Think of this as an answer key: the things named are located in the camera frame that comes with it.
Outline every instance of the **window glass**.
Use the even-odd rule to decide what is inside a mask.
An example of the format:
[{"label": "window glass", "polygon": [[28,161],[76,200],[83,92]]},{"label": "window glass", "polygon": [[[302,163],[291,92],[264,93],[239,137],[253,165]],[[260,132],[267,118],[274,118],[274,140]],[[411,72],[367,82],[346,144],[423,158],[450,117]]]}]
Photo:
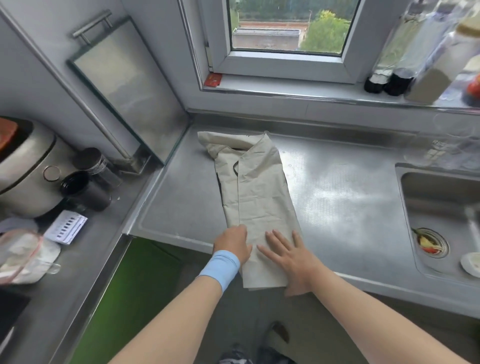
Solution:
[{"label": "window glass", "polygon": [[232,49],[340,56],[359,0],[229,0]]}]

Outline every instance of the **countertop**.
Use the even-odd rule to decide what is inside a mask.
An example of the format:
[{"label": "countertop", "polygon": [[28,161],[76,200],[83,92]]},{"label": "countertop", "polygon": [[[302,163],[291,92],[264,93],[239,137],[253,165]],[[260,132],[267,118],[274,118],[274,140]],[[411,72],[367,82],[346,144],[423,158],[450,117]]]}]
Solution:
[{"label": "countertop", "polygon": [[329,268],[364,291],[480,318],[478,286],[416,267],[396,174],[402,157],[395,148],[379,146],[392,146],[398,135],[344,130],[344,140],[352,142],[334,142],[321,139],[335,135],[332,128],[319,131],[315,125],[197,118],[167,167],[151,179],[124,232],[212,252],[214,238],[227,225],[214,161],[197,132],[252,129],[271,132],[305,245]]},{"label": "countertop", "polygon": [[100,213],[85,212],[87,223],[71,245],[62,245],[55,275],[13,286],[31,297],[19,317],[0,363],[64,363],[94,309],[111,273],[128,246],[121,230],[129,210],[154,170],[149,163],[141,176],[123,175],[112,203]]}]

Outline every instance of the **gray floor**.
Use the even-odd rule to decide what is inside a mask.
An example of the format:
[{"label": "gray floor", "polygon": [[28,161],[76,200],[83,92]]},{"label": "gray floor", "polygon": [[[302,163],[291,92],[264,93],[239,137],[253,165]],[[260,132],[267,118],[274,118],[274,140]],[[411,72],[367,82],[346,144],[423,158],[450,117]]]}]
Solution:
[{"label": "gray floor", "polygon": [[[203,258],[185,264],[177,291],[186,287],[203,266]],[[248,291],[237,275],[215,309],[195,364],[215,364],[233,343],[240,343],[255,358],[266,329],[275,320],[288,328],[299,364],[366,363],[348,334],[313,295],[286,299],[283,289]],[[421,326],[471,363],[480,363],[479,344],[474,339]]]}]

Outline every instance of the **green cabinet door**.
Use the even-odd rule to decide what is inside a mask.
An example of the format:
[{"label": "green cabinet door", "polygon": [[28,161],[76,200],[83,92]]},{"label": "green cabinet door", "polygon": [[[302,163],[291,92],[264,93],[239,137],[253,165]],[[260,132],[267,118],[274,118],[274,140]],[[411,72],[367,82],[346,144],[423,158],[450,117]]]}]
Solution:
[{"label": "green cabinet door", "polygon": [[75,349],[70,364],[106,364],[173,298],[181,262],[133,239]]}]

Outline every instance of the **hand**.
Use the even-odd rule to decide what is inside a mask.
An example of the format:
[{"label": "hand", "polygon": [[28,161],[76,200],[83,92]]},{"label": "hand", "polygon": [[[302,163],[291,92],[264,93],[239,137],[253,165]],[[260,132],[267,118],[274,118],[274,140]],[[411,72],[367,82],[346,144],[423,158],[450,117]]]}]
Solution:
[{"label": "hand", "polygon": [[272,250],[262,245],[257,245],[257,248],[287,274],[288,286],[285,295],[290,297],[311,292],[313,277],[325,266],[305,248],[300,235],[296,231],[292,232],[295,246],[278,230],[267,231],[265,236]]},{"label": "hand", "polygon": [[221,233],[213,244],[213,252],[228,250],[235,254],[244,265],[252,253],[252,245],[247,246],[247,227],[245,225],[232,226]]}]

